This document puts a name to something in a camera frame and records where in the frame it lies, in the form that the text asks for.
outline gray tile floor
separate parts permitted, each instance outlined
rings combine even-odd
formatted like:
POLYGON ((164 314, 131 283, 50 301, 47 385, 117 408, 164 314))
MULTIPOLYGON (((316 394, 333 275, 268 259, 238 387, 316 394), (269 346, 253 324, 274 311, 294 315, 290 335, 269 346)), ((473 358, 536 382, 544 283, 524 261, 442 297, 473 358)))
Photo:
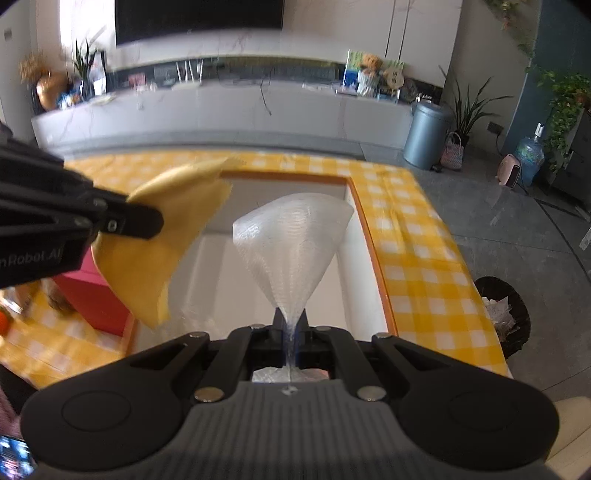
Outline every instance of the gray tile floor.
POLYGON ((496 161, 466 157, 461 172, 435 173, 412 167, 399 151, 365 144, 361 149, 368 161, 413 171, 474 279, 496 276, 519 292, 532 329, 523 349, 508 360, 515 378, 553 400, 591 397, 591 283, 585 272, 591 271, 591 248, 579 248, 590 225, 542 207, 536 198, 569 212, 575 211, 572 205, 536 187, 526 196, 499 186, 496 161))

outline black trash basket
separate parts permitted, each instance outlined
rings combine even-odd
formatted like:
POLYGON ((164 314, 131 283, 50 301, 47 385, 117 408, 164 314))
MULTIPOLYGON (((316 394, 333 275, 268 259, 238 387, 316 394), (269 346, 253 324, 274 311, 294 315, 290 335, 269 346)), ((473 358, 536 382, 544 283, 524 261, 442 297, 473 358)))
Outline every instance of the black trash basket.
POLYGON ((523 348, 530 338, 531 321, 530 314, 527 312, 525 303, 511 285, 506 281, 496 277, 482 277, 474 282, 476 289, 481 297, 490 300, 502 300, 509 298, 509 312, 515 319, 515 326, 509 332, 504 342, 501 342, 501 348, 505 358, 509 358, 514 353, 523 348))

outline red box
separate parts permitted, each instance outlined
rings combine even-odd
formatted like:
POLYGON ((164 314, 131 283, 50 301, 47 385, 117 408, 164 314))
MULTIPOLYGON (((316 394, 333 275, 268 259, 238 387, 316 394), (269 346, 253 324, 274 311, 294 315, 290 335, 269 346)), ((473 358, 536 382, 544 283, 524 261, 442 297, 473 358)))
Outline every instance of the red box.
POLYGON ((53 278, 72 306, 95 329, 123 336, 129 310, 97 270, 90 249, 82 267, 53 278))

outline yellow and white tablecloth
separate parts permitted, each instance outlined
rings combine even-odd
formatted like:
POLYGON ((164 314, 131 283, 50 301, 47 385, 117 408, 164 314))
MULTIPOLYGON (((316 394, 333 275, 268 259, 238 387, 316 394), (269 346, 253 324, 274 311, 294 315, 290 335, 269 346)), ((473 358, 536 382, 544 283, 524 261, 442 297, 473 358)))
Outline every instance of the yellow and white tablecloth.
MULTIPOLYGON (((230 156, 243 161, 240 170, 350 177, 375 244, 398 335, 508 374, 495 329, 462 256, 408 170, 341 158, 228 150, 111 154, 67 166, 93 179, 95 186, 129 193, 169 168, 230 156)), ((0 362, 16 374, 43 387, 123 356, 124 346, 106 342, 90 327, 77 327, 78 334, 71 335, 76 329, 62 324, 81 319, 43 320, 56 315, 40 302, 35 302, 33 318, 13 325, 0 348, 0 362)))

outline gold vase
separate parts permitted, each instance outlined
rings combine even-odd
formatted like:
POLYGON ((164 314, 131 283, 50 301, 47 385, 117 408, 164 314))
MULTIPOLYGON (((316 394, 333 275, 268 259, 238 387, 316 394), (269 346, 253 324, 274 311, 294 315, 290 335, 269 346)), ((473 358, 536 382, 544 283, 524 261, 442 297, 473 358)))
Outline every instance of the gold vase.
POLYGON ((68 77, 65 73, 55 72, 44 75, 37 82, 37 95, 43 108, 47 111, 57 108, 57 98, 65 92, 68 85, 68 77))

